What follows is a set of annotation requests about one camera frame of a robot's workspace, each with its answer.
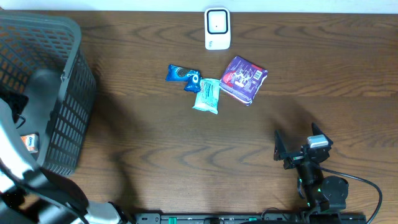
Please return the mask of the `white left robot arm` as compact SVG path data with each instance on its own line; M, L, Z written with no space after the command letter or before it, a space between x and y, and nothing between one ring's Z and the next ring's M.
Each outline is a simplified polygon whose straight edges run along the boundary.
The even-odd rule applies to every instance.
M76 183L39 166L1 102L1 223L135 223L113 203L87 199Z

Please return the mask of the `teal wipes packet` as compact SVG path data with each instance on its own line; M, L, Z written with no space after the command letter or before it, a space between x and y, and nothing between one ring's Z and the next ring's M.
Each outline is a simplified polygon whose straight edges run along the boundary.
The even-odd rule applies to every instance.
M197 93L197 97L192 108L218 114L220 81L214 78L204 78L200 81L200 88L201 90Z

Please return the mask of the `white barcode scanner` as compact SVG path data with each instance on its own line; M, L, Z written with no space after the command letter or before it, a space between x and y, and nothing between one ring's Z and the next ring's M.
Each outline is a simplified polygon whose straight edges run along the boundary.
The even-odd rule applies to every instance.
M213 7L204 12L205 48L226 50L231 45L231 16L227 8Z

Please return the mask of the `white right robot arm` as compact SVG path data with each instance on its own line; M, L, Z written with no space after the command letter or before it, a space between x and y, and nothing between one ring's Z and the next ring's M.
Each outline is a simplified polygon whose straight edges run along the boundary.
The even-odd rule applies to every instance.
M312 133L299 151L288 152L282 135L276 131L274 160L283 161L285 170L297 170L298 188L303 190L302 198L310 208L318 212L339 212L346 208L349 184L341 177L323 175L320 163L329 158L333 141L315 123L312 123Z

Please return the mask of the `purple snack package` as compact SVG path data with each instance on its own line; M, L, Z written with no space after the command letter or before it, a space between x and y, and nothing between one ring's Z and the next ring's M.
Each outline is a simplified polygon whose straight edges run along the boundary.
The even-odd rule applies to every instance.
M220 89L249 106L267 76L266 69L235 56L220 79Z

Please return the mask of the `orange tissue pack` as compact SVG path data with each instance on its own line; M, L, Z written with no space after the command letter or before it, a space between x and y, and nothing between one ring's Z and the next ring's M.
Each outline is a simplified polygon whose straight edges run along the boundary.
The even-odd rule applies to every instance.
M34 133L21 136L21 140L30 153L36 153L39 151L39 136L37 134Z

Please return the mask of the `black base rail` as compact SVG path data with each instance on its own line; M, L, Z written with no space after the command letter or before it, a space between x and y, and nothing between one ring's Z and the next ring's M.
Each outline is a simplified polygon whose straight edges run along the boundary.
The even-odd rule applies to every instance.
M137 213L137 224L261 224L261 223L309 223L309 224L365 224L364 215L321 214L308 218L299 214L270 212L261 214L159 214Z

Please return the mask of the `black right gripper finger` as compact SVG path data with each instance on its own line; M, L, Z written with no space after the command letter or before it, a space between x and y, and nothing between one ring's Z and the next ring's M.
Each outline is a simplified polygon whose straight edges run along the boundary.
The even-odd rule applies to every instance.
M324 135L327 140L330 140L330 138L318 127L316 123L312 123L312 133L314 136Z
M274 132L275 147L274 147L274 160L280 161L286 158L286 148L278 130Z

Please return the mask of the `grey plastic basket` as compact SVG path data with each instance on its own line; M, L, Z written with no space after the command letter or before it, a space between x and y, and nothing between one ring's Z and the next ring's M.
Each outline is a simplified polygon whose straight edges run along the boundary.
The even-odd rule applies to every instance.
M38 164L74 173L96 95L79 25L67 18L1 11L1 88L28 98L20 135L36 134Z

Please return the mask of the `blue cookie packet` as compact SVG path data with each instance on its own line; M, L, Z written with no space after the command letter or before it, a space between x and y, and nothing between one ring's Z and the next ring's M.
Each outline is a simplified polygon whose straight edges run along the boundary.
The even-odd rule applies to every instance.
M184 90L198 93L201 90L200 81L202 77L198 70L179 67L170 64L168 66L168 74L165 78L167 82L186 82Z

